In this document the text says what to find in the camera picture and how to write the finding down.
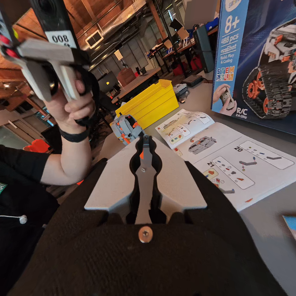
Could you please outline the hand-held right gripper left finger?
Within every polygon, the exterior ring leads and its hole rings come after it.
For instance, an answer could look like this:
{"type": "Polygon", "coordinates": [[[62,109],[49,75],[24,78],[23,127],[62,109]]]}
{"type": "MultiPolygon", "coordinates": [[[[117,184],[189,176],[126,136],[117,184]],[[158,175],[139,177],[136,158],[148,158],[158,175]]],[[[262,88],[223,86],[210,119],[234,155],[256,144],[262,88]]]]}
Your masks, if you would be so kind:
{"type": "Polygon", "coordinates": [[[141,167],[137,142],[143,148],[142,138],[136,138],[111,157],[104,167],[84,209],[105,210],[119,214],[124,223],[136,224],[140,190],[136,172],[141,167]]]}

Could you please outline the black wristband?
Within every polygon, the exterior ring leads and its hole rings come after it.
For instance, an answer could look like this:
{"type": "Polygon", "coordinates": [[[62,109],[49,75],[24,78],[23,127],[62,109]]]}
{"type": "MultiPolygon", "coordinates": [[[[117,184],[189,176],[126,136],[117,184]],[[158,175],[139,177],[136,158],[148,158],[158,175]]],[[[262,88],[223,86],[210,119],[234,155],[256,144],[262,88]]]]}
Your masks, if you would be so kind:
{"type": "Polygon", "coordinates": [[[67,133],[65,131],[63,131],[60,127],[59,127],[59,131],[60,131],[60,134],[61,134],[61,137],[64,138],[65,140],[69,141],[69,142],[72,142],[72,143],[80,143],[82,142],[83,140],[87,139],[89,137],[89,133],[90,133],[90,130],[89,130],[89,127],[87,126],[86,127],[86,130],[79,133],[79,134],[70,134],[70,133],[67,133]]]}

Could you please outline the dark teal desk leg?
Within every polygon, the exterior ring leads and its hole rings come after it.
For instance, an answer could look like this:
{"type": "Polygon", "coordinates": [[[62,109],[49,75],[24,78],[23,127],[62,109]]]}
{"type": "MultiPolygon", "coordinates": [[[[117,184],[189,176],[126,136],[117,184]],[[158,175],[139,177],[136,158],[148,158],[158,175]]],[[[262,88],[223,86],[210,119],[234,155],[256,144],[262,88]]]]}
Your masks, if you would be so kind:
{"type": "Polygon", "coordinates": [[[205,25],[199,26],[193,32],[195,45],[197,47],[196,53],[199,55],[202,63],[202,68],[205,73],[209,73],[214,69],[213,52],[210,46],[208,33],[205,25]]]}

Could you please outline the open instruction booklet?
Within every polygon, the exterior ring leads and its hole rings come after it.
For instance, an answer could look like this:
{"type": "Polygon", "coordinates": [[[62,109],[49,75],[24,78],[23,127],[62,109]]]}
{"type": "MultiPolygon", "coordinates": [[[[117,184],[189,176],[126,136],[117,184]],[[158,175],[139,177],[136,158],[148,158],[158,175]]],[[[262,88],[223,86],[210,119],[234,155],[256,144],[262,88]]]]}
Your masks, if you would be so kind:
{"type": "Polygon", "coordinates": [[[181,109],[155,130],[241,211],[296,181],[296,158],[181,109]]]}

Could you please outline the white drawstring toggle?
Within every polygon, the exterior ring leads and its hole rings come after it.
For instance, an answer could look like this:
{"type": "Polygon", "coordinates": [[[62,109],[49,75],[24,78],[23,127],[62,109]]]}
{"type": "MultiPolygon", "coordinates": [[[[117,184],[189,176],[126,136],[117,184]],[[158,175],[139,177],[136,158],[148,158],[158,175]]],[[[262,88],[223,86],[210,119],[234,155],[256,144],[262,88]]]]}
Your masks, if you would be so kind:
{"type": "Polygon", "coordinates": [[[26,215],[22,216],[8,216],[8,215],[0,215],[1,218],[12,218],[12,219],[18,219],[20,224],[26,224],[28,219],[26,215]]]}

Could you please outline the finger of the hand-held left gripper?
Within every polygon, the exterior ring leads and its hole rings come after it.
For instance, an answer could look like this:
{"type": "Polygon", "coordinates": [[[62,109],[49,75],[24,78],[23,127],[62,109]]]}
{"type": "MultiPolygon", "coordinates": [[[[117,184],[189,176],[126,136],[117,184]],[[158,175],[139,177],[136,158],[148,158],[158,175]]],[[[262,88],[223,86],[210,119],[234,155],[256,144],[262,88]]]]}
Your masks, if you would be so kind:
{"type": "Polygon", "coordinates": [[[35,60],[60,61],[74,63],[72,49],[67,46],[52,44],[38,39],[27,39],[17,47],[22,57],[35,60]]]}

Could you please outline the black power adapter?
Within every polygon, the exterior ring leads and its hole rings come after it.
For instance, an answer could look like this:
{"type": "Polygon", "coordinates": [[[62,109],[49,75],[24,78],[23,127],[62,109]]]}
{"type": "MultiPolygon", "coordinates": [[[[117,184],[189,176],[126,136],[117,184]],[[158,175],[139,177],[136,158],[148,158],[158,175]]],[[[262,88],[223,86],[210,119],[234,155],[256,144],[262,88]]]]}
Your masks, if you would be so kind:
{"type": "Polygon", "coordinates": [[[194,87],[198,83],[204,80],[203,76],[201,75],[191,75],[182,81],[183,84],[186,84],[187,87],[194,87]]]}

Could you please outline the blue robot kit box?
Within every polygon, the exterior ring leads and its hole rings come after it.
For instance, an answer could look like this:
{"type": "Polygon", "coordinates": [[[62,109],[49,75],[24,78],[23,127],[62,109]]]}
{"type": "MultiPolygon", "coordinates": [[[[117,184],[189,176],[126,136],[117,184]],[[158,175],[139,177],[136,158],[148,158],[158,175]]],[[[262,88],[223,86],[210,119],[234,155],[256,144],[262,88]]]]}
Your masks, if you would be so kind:
{"type": "Polygon", "coordinates": [[[213,112],[295,135],[295,6],[221,1],[213,112]]]}

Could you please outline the grey battery box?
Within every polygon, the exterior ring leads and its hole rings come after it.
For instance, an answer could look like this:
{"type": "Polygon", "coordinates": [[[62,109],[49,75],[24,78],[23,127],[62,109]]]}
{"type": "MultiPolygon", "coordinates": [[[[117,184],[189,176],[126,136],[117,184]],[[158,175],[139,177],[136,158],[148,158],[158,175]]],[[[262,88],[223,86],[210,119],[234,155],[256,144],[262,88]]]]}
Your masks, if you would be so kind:
{"type": "Polygon", "coordinates": [[[173,86],[173,90],[176,96],[181,96],[182,94],[187,92],[188,87],[186,83],[180,83],[173,86]]]}

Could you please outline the orange claw piece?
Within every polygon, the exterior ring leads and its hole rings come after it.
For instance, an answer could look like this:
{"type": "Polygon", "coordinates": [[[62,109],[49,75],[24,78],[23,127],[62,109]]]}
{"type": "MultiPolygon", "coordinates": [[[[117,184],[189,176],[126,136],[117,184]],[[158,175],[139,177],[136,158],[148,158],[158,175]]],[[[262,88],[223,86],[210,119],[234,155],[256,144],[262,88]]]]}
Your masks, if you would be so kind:
{"type": "Polygon", "coordinates": [[[140,154],[141,168],[144,167],[146,169],[152,166],[152,154],[150,153],[149,139],[149,135],[145,134],[143,136],[143,150],[140,154]]]}

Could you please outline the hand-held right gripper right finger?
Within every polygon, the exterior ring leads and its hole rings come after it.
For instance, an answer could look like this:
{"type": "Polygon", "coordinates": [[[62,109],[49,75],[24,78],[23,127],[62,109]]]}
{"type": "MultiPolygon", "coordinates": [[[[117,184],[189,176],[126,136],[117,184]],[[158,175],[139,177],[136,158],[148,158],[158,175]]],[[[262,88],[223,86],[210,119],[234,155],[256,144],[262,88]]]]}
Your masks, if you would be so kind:
{"type": "Polygon", "coordinates": [[[207,204],[185,161],[158,139],[149,139],[153,178],[149,216],[153,224],[165,224],[176,212],[205,209],[207,204]]]}

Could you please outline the yellow storage bin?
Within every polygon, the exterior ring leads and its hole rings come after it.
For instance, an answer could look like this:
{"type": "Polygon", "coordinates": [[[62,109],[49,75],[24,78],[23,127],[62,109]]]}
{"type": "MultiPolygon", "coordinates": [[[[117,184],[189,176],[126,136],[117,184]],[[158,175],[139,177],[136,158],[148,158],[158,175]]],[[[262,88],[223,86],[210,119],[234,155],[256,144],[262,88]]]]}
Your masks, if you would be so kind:
{"type": "Polygon", "coordinates": [[[116,110],[116,115],[133,116],[146,129],[179,107],[171,80],[160,79],[116,110]]]}

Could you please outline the person's left hand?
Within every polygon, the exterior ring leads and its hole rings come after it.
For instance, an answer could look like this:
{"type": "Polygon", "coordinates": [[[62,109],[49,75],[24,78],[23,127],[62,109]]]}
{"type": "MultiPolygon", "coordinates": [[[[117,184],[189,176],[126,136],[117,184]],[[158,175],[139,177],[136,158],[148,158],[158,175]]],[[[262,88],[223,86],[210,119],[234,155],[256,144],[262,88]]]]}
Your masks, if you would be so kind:
{"type": "Polygon", "coordinates": [[[80,96],[78,100],[68,102],[61,86],[52,100],[45,102],[45,105],[59,128],[69,134],[84,132],[86,127],[80,126],[75,120],[91,117],[95,111],[95,103],[90,92],[80,96]]]}

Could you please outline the person's black shirt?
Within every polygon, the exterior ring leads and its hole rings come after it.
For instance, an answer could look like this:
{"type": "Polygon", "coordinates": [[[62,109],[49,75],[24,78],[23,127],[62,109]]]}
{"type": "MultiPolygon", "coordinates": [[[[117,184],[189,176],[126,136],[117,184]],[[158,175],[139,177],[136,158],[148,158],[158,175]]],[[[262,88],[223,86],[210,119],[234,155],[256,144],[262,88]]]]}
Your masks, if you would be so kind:
{"type": "Polygon", "coordinates": [[[0,218],[0,288],[6,295],[26,268],[35,246],[59,207],[55,197],[41,185],[49,154],[0,146],[0,214],[27,216],[0,218]]]}

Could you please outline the grey bent beam with pins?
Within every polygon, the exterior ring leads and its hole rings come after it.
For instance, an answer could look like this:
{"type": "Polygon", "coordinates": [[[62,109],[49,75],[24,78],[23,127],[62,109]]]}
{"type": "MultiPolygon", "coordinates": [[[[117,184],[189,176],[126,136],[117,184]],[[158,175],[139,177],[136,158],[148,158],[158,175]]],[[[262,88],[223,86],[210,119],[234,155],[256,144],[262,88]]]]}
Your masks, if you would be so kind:
{"type": "Polygon", "coordinates": [[[0,6],[0,41],[1,54],[5,59],[15,62],[21,58],[17,50],[20,45],[18,35],[15,34],[12,23],[2,5],[0,6]]]}

